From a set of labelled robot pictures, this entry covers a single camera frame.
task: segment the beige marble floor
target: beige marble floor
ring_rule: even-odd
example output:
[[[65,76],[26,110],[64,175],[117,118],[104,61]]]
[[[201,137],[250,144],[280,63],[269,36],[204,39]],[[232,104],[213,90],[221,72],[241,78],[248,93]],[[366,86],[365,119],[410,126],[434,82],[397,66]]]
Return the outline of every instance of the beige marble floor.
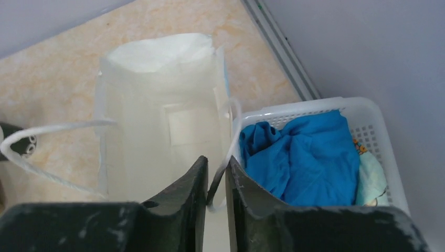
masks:
[[[298,101],[239,0],[136,0],[0,60],[0,120],[22,127],[91,119],[99,57],[129,41],[175,33],[212,34],[224,46],[232,95],[245,111]],[[98,140],[92,129],[39,137],[30,161],[70,181],[95,186]],[[7,205],[90,201],[3,163]]]

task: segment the rope handle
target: rope handle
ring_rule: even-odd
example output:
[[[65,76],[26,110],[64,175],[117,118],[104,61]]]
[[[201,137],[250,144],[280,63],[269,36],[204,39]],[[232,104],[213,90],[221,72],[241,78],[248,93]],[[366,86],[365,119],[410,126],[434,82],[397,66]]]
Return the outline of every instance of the rope handle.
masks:
[[[23,157],[21,157],[18,153],[13,151],[11,149],[11,145],[18,142],[22,138],[27,138],[32,135],[41,135],[41,134],[47,134],[47,133],[55,133],[60,131],[66,131],[66,130],[74,130],[74,129],[80,129],[80,128],[87,128],[87,127],[100,127],[100,126],[108,126],[108,125],[117,125],[116,121],[110,120],[110,119],[103,119],[103,120],[92,120],[92,121],[84,121],[84,122],[71,122],[71,123],[62,123],[62,124],[54,124],[54,125],[46,125],[41,127],[33,127],[29,129],[24,129],[17,131],[7,138],[3,140],[3,142],[0,144],[0,151],[3,153],[3,155],[8,158],[11,162],[21,167],[26,172],[34,173],[38,176],[44,177],[48,180],[51,180],[53,182],[56,182],[58,184],[64,185],[66,187],[75,189],[80,192],[85,193],[92,193],[95,195],[99,195],[102,198],[107,198],[105,195],[99,193],[97,190],[77,185],[75,183],[71,183],[59,176],[56,176],[52,173],[46,172],[39,167],[36,167],[30,163],[28,163]]]
[[[224,209],[227,205],[227,198],[224,197],[224,200],[221,202],[221,204],[218,207],[215,207],[213,205],[213,198],[215,197],[219,183],[221,182],[222,176],[224,175],[224,171],[226,170],[227,166],[229,165],[230,158],[232,157],[232,155],[234,154],[234,152],[236,150],[236,147],[237,147],[237,144],[239,141],[239,135],[241,133],[241,104],[239,103],[239,101],[236,98],[233,98],[233,97],[229,98],[229,100],[226,102],[226,105],[223,107],[223,109],[228,107],[227,109],[229,110],[229,113],[232,113],[232,111],[230,109],[230,104],[232,104],[235,107],[236,117],[238,118],[238,120],[236,121],[236,124],[234,127],[233,139],[230,144],[227,155],[221,162],[221,165],[219,166],[219,168],[216,170],[215,176],[213,177],[213,181],[210,185],[210,189],[207,193],[207,199],[206,199],[207,209],[212,213],[215,213],[215,212],[218,212],[218,211]]]

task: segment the white paper bag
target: white paper bag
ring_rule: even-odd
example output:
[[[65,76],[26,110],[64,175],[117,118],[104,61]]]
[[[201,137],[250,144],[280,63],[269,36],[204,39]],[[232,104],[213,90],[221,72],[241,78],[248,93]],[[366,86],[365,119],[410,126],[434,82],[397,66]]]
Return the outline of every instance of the white paper bag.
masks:
[[[124,44],[100,60],[95,120],[18,131],[0,150],[27,172],[104,200],[145,201],[181,177],[200,155],[209,159],[209,174],[225,169],[240,124],[232,132],[224,66],[222,49],[204,34]],[[47,173],[10,149],[29,135],[83,127],[100,127],[99,188]],[[215,201],[224,197],[222,183]]]

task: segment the white rope handle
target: white rope handle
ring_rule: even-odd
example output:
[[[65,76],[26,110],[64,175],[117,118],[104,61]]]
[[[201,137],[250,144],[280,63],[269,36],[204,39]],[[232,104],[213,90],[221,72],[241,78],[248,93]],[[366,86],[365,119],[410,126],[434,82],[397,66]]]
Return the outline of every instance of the white rope handle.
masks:
[[[61,185],[67,186],[69,188],[75,189],[80,192],[92,193],[99,195],[102,198],[107,198],[103,194],[99,193],[97,190],[92,188],[77,185],[71,183],[63,178],[56,176],[52,173],[43,171],[42,169],[28,163],[23,157],[21,157],[17,152],[14,152],[11,149],[11,145],[13,143],[18,142],[22,138],[27,138],[31,135],[41,135],[46,133],[54,133],[65,130],[73,130],[87,127],[99,127],[99,126],[107,126],[107,125],[116,125],[117,123],[114,120],[103,119],[103,120],[92,120],[85,122],[72,122],[72,123],[62,123],[62,124],[54,124],[54,125],[46,125],[42,127],[33,127],[25,130],[17,131],[10,136],[8,136],[3,142],[0,144],[0,151],[3,153],[5,157],[7,157],[11,162],[23,168],[23,170],[27,172],[34,173],[46,179],[49,179],[53,182],[59,183]]]
[[[221,181],[221,178],[222,178],[222,176],[224,174],[224,171],[225,171],[225,169],[227,168],[227,166],[229,164],[230,158],[232,157],[232,155],[235,152],[236,146],[237,146],[238,141],[239,141],[239,135],[241,133],[241,104],[239,103],[239,101],[236,98],[234,98],[234,97],[230,98],[227,101],[227,103],[226,103],[226,106],[229,107],[228,108],[229,111],[231,111],[230,110],[230,104],[232,104],[235,107],[236,117],[238,118],[238,120],[237,120],[236,125],[234,127],[233,139],[232,139],[232,142],[230,144],[229,150],[227,152],[226,157],[221,162],[221,165],[216,170],[215,176],[213,178],[212,185],[210,186],[210,190],[212,190],[212,187],[214,187],[214,186],[217,187],[219,185],[219,183]],[[224,197],[224,200],[221,202],[221,204],[218,207],[215,207],[213,205],[213,196],[215,196],[215,195],[211,195],[210,196],[210,200],[207,202],[208,203],[207,204],[207,209],[209,209],[210,212],[215,213],[215,212],[218,212],[218,211],[220,211],[220,210],[222,210],[222,209],[224,209],[226,207],[226,205],[227,205],[227,198]]]

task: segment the blue cloth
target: blue cloth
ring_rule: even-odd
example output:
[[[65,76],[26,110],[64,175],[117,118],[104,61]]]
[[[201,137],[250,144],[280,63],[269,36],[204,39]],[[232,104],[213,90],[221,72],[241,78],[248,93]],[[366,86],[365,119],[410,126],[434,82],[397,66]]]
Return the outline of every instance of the blue cloth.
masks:
[[[298,117],[280,131],[268,122],[249,125],[240,150],[247,174],[290,205],[354,204],[360,161],[338,110]]]
[[[360,157],[355,204],[359,206],[389,206],[383,167],[364,145],[357,140],[354,140],[354,144]]]

